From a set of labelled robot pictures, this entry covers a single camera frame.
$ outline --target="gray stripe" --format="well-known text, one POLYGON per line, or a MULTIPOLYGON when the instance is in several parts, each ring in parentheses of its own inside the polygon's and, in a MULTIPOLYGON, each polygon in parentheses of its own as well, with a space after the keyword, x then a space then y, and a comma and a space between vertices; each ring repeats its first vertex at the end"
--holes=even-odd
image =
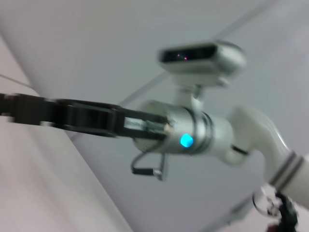
POLYGON ((14 80, 13 78, 8 77, 8 76, 5 76, 5 75, 3 75, 3 74, 0 74, 0 77, 2 77, 2 78, 4 78, 4 79, 7 79, 7 80, 9 80, 9 81, 13 81, 13 82, 15 82, 15 83, 17 83, 17 84, 20 84, 20 85, 22 85, 22 86, 25 86, 25 87, 28 87, 28 88, 33 89, 30 85, 27 85, 27 84, 22 83, 22 82, 20 82, 20 81, 16 81, 16 80, 14 80))
POLYGON ((279 178, 282 176, 282 174, 285 172, 285 170, 292 164, 293 160, 296 158, 296 153, 293 151, 287 161, 284 163, 284 165, 279 169, 277 174, 274 176, 274 178, 270 181, 270 185, 275 186, 279 178))
POLYGON ((304 157, 300 157, 300 160, 297 162, 297 165, 293 168, 293 170, 290 172, 290 174, 286 177, 284 182, 279 186, 279 188, 276 188, 278 192, 282 191, 291 181, 291 179, 295 176, 297 171, 300 169, 302 164, 304 163, 305 159, 304 157))

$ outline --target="white wall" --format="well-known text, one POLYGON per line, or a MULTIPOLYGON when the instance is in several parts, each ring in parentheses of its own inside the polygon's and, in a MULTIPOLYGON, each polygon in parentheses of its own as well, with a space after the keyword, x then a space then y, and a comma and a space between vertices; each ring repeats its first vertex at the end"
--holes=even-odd
MULTIPOLYGON (((0 93, 27 85, 0 37, 0 93)), ((132 232, 64 131, 0 117, 0 147, 0 231, 132 232)))

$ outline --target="black component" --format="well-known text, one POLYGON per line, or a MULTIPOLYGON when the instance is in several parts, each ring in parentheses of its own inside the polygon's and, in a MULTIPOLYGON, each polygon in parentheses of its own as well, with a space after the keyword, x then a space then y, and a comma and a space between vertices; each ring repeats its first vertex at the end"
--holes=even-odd
POLYGON ((156 143, 154 146, 146 149, 145 151, 141 152, 138 156, 136 156, 133 161, 131 162, 131 171, 133 174, 136 175, 151 175, 156 176, 158 180, 163 181, 164 177, 166 177, 166 172, 168 168, 166 154, 161 154, 161 162, 159 168, 136 168, 136 164, 144 158, 149 152, 156 150, 158 147, 162 145, 162 141, 156 143))
POLYGON ((12 122, 21 124, 41 125, 42 122, 50 122, 52 127, 68 131, 159 141, 165 138, 165 134, 163 131, 147 130, 147 123, 167 123, 165 117, 124 109, 118 105, 68 99, 48 101, 24 94, 0 94, 0 115, 10 116, 12 122), (139 120, 140 127, 126 126, 127 119, 139 120))
POLYGON ((294 205, 286 196, 279 192, 276 193, 276 197, 282 201, 282 205, 279 207, 281 221, 278 225, 277 232, 296 232, 295 226, 298 224, 298 220, 294 205))
POLYGON ((240 149, 240 148, 238 148, 238 147, 236 147, 236 146, 232 146, 232 149, 234 150, 234 151, 236 151, 236 152, 238 152, 238 153, 240 153, 240 154, 242 154, 242 155, 248 155, 248 152, 247 151, 244 151, 244 150, 242 150, 242 149, 240 149))
POLYGON ((164 50, 160 54, 159 61, 162 63, 170 62, 186 62, 190 60, 210 59, 216 54, 218 47, 210 43, 204 46, 197 46, 192 48, 180 48, 164 50))

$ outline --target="metal cylinder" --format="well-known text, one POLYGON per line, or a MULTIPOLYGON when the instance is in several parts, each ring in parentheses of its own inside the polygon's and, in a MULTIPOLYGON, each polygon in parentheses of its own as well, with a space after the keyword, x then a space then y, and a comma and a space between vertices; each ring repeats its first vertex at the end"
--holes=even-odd
MULTIPOLYGON (((167 136, 161 141, 161 146, 152 152, 198 154, 210 146, 213 138, 213 125, 211 118, 207 114, 195 114, 190 109, 159 101, 146 102, 139 110, 164 116, 168 119, 168 124, 164 127, 164 132, 167 136), (189 146, 184 146, 181 143, 181 139, 184 136, 191 137, 193 143, 189 146)), ((158 142, 160 141, 149 139, 134 140, 135 146, 140 151, 148 150, 158 142)))

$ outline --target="ceiling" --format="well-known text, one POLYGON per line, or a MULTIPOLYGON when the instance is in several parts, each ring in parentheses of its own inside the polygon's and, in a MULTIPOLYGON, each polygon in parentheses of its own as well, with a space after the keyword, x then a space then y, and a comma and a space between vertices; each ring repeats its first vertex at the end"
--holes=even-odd
MULTIPOLYGON (((2 0, 0 30, 34 88, 50 98, 120 103, 158 76, 156 51, 216 37, 262 0, 2 0)), ((228 89, 207 90, 205 111, 226 116, 236 105, 254 106, 277 124, 288 145, 309 144, 309 2, 279 0, 226 40, 245 49, 247 69, 228 89)), ((126 105, 172 102, 164 79, 126 105)), ((83 158, 136 232, 198 232, 263 183, 257 154, 239 168, 210 157, 169 159, 162 183, 136 177, 138 151, 129 139, 82 135, 83 158)), ((156 165, 157 156, 144 164, 156 165)))

